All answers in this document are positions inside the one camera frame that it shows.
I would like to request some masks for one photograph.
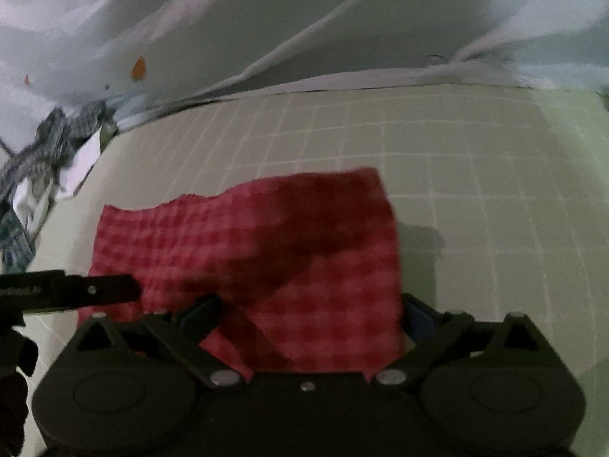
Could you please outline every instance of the screw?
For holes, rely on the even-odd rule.
[[[315,383],[313,383],[312,381],[303,381],[300,384],[300,389],[303,392],[312,392],[313,390],[315,390],[317,388],[317,385]]]
[[[386,386],[401,385],[407,378],[406,373],[399,369],[385,369],[376,375],[376,380]]]
[[[221,369],[212,373],[209,381],[218,387],[233,386],[241,381],[241,375],[230,369]]]

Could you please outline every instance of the orange leaf print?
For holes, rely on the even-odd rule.
[[[135,62],[133,69],[131,70],[131,79],[134,81],[141,81],[146,75],[146,61],[143,56]]]

